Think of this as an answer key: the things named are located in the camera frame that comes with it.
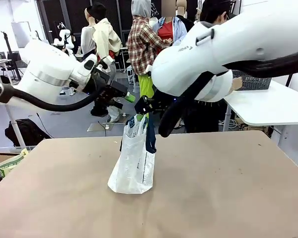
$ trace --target gray mesh basket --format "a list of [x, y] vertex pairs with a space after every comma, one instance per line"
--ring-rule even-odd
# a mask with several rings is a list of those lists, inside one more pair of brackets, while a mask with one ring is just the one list
[[234, 78], [242, 77], [243, 86], [238, 91], [269, 89], [272, 78], [255, 78], [242, 71], [233, 70]]

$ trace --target denim jacket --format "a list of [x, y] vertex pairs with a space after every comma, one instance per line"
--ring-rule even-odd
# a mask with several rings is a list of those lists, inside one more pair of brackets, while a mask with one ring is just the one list
[[[165, 17], [159, 19], [159, 21], [152, 27], [155, 33], [158, 33], [158, 30], [163, 26]], [[186, 36], [187, 30], [184, 23], [178, 17], [174, 17], [172, 20], [172, 29], [173, 29], [173, 45], [177, 46], [181, 43], [182, 39]]]

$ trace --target plaid shirt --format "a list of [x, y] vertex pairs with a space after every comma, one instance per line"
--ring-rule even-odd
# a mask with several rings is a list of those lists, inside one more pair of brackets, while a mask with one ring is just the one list
[[146, 74], [148, 65], [153, 65], [156, 49], [165, 49], [171, 43], [162, 40], [151, 29], [147, 17], [135, 16], [126, 46], [133, 71], [137, 75]]

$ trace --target beige table surface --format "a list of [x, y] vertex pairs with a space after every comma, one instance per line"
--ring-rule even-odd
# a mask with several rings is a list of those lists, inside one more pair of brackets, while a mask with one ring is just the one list
[[40, 143], [0, 183], [0, 238], [298, 237], [298, 167], [261, 132], [158, 137], [143, 195], [107, 187], [119, 146]]

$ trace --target whiteboard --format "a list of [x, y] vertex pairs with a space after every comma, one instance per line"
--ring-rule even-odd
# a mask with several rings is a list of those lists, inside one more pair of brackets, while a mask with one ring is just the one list
[[31, 29], [29, 22], [13, 22], [11, 25], [18, 47], [24, 48], [31, 40]]

